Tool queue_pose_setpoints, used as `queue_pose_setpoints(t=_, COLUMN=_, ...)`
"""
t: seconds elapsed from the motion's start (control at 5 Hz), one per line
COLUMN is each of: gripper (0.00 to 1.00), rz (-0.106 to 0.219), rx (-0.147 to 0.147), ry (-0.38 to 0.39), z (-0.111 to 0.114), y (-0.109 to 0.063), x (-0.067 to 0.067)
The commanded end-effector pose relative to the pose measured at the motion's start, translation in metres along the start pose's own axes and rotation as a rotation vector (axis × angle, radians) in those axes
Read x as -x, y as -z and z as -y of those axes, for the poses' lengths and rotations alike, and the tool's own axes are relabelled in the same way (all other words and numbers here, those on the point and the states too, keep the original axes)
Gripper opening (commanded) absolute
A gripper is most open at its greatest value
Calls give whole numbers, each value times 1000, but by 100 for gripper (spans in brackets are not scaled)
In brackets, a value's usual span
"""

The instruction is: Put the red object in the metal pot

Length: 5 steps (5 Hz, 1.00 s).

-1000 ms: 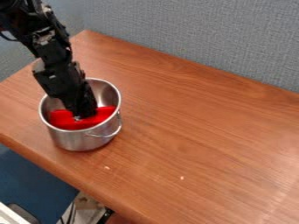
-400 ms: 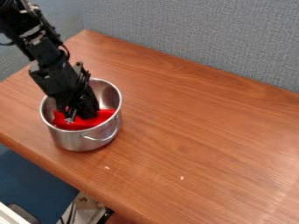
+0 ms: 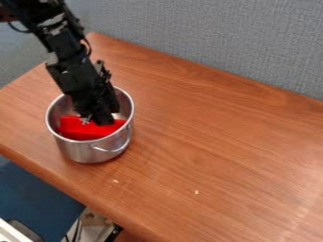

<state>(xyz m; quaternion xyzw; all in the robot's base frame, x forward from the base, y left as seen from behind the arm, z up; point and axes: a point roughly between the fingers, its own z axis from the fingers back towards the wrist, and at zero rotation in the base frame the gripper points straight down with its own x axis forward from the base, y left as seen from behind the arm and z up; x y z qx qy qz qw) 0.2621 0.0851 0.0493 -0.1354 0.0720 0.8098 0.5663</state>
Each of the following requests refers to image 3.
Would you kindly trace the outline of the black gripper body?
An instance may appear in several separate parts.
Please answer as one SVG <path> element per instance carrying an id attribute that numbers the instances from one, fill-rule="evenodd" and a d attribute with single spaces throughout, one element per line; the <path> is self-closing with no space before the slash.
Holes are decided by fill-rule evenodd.
<path id="1" fill-rule="evenodd" d="M 91 95 L 97 92 L 115 92 L 105 62 L 98 60 L 93 63 L 89 58 L 83 58 L 57 63 L 47 62 L 46 67 L 62 92 L 71 97 L 75 111 L 82 118 L 91 120 Z"/>

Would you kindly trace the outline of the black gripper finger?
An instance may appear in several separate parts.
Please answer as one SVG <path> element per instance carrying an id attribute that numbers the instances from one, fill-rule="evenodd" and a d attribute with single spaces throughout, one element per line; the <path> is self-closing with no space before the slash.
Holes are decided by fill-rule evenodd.
<path id="1" fill-rule="evenodd" d="M 114 113 L 121 111 L 121 104 L 115 92 L 97 92 L 91 95 L 91 120 L 99 125 L 115 123 Z"/>

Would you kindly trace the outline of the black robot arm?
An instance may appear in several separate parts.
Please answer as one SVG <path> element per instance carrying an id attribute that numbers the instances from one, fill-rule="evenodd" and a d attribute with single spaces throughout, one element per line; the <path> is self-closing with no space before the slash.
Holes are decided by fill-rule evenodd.
<path id="1" fill-rule="evenodd" d="M 115 123 L 121 111 L 111 73 L 102 60 L 91 60 L 93 49 L 82 20 L 65 0 L 0 0 L 0 22 L 25 27 L 37 36 L 50 58 L 46 68 L 61 91 L 71 97 L 81 117 L 99 125 Z"/>

